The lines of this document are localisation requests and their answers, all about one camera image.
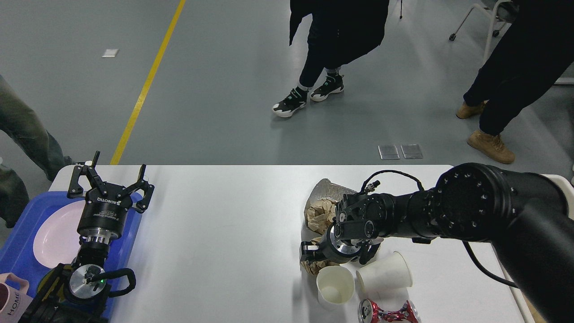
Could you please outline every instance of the tan boot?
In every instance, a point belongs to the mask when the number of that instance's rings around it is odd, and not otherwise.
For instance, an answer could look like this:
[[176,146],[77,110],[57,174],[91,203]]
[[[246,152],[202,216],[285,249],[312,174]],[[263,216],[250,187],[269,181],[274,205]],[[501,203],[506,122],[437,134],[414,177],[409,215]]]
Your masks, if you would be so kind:
[[470,118],[476,114],[481,114],[484,111],[484,106],[486,102],[481,102],[477,106],[469,106],[466,102],[463,102],[463,106],[456,112],[456,116],[460,119]]
[[506,148],[500,135],[491,136],[477,130],[470,135],[467,143],[499,163],[511,164],[515,159],[514,153]]

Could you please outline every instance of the crumpled brown paper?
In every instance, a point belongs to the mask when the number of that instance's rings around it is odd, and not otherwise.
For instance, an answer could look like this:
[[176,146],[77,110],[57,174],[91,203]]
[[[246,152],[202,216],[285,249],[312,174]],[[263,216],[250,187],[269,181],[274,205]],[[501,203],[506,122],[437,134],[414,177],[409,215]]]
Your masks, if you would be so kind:
[[336,204],[336,201],[328,198],[312,202],[311,206],[305,210],[307,227],[311,231],[323,235],[333,223]]
[[[315,238],[311,240],[313,245],[316,245],[321,241],[321,237]],[[301,266],[305,268],[305,271],[310,273],[311,275],[319,274],[319,271],[327,266],[338,266],[339,264],[334,262],[329,262],[327,260],[323,260],[322,262],[300,262]]]

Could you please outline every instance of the gray floor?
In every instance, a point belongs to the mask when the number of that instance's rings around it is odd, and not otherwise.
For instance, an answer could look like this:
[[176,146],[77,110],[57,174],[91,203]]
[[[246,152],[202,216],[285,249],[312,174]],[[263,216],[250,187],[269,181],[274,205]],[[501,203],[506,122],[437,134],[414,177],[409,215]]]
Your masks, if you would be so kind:
[[[391,0],[381,47],[345,66],[345,92],[291,119],[271,106],[304,63],[310,19],[288,46],[288,1],[188,0],[121,164],[460,164],[572,177],[574,87],[554,87],[503,133],[510,166],[474,151],[478,119],[455,111],[480,68],[487,20],[475,0]],[[0,2],[0,73],[76,160],[111,160],[177,0]],[[100,56],[119,48],[113,59]],[[574,76],[574,68],[567,71]],[[377,145],[419,144],[423,159],[381,161]],[[0,156],[46,191],[4,134]],[[0,229],[0,245],[7,234]]]

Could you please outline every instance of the white plate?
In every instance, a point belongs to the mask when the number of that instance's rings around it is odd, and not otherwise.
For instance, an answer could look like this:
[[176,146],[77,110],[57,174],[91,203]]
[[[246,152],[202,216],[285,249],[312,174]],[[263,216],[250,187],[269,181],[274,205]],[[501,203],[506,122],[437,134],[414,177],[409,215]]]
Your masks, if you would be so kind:
[[85,201],[70,203],[54,212],[42,224],[34,238],[34,256],[39,263],[54,268],[59,263],[69,264],[80,248],[76,232]]

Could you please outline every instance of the white paper cup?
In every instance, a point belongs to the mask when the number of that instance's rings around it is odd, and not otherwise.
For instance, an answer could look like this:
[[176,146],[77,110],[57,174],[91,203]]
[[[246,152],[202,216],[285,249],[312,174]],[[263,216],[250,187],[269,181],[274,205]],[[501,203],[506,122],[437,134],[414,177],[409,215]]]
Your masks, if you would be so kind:
[[317,275],[319,304],[333,309],[348,302],[355,293],[353,274],[341,266],[329,266],[321,269]]
[[[7,280],[17,282],[20,289],[14,289],[6,284]],[[29,283],[11,272],[0,275],[0,322],[16,323],[24,314],[28,305],[32,302],[32,297],[26,295]]]
[[397,251],[356,271],[365,293],[413,286],[413,277],[405,259]]

